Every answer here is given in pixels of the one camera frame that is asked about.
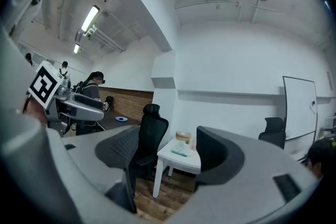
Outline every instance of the blue object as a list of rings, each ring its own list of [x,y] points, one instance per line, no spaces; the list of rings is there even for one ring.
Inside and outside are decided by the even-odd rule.
[[[115,120],[116,121],[128,121],[128,119],[127,118],[125,118],[125,117],[115,117]]]

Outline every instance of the black hair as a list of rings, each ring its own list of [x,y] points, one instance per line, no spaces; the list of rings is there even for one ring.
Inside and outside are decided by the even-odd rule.
[[[86,84],[88,84],[88,82],[90,80],[92,80],[93,78],[100,78],[100,79],[104,79],[104,74],[100,71],[97,71],[97,72],[92,72],[90,74],[90,76],[86,79],[86,81],[83,82],[83,87],[85,87]]]
[[[33,66],[33,62],[31,61],[31,60],[32,60],[32,59],[31,59],[31,58],[32,58],[31,56],[32,56],[32,55],[31,55],[30,53],[27,53],[27,54],[26,54],[26,60],[30,63],[31,66]]]
[[[334,154],[335,149],[331,141],[327,138],[323,138],[312,144],[308,150],[307,159],[311,161],[312,165],[321,163],[321,172],[324,174],[333,161]]]

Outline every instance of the small table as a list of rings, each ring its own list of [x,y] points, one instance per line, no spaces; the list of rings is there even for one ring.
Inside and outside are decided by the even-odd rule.
[[[199,174],[201,172],[201,159],[197,151],[190,150],[190,152],[188,152],[190,156],[188,157],[180,156],[170,151],[178,142],[180,141],[176,138],[170,140],[169,143],[157,153],[159,158],[157,160],[153,189],[154,198],[157,198],[159,195],[163,168],[165,168],[166,165],[169,165],[169,176],[172,176],[174,168],[192,174]]]

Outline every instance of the ceiling light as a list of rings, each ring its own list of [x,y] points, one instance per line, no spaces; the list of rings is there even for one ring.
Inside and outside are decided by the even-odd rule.
[[[98,11],[99,11],[99,7],[97,7],[97,6],[92,7],[92,9],[90,10],[88,16],[86,16],[86,19],[85,19],[85,21],[82,25],[82,30],[84,32],[86,32],[86,30],[88,29],[89,25],[91,24],[93,18],[98,13]]]
[[[76,45],[75,45],[75,48],[74,48],[74,53],[77,53],[77,52],[78,52],[78,50],[79,50],[79,45],[78,45],[78,44],[76,44]]]
[[[329,4],[327,1],[324,1],[325,5],[328,7],[328,9],[330,10]]]

